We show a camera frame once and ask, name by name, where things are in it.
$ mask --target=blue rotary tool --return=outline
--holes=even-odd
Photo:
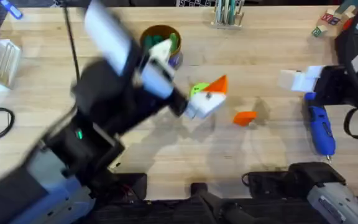
[[[315,96],[316,93],[306,93],[304,97],[310,133],[316,150],[331,162],[331,156],[335,154],[335,139],[327,111],[314,100]]]

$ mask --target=wooden workbench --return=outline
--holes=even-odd
[[[245,7],[241,30],[208,26],[211,8],[120,8],[136,38],[148,26],[168,24],[182,40],[184,62],[175,83],[188,92],[192,83],[228,77],[226,104],[205,120],[174,118],[169,110],[148,119],[123,137],[126,152],[119,172],[146,172],[148,198],[185,198],[192,182],[209,183],[223,197],[242,197],[240,176],[250,170],[286,169],[294,162],[325,161],[314,152],[304,127],[300,95],[276,86],[280,69],[333,64],[332,38],[310,36],[327,7]],[[0,93],[0,106],[16,113],[13,130],[0,139],[0,175],[14,167],[42,131],[73,104],[75,70],[61,9],[22,9],[9,16],[1,34],[23,49],[16,85]],[[73,9],[71,22],[80,67],[98,54]],[[349,106],[327,107],[337,154],[332,166],[358,194],[358,140],[343,131]],[[257,110],[250,127],[232,124],[237,111]],[[6,119],[0,119],[0,126]],[[358,116],[352,121],[358,131]]]

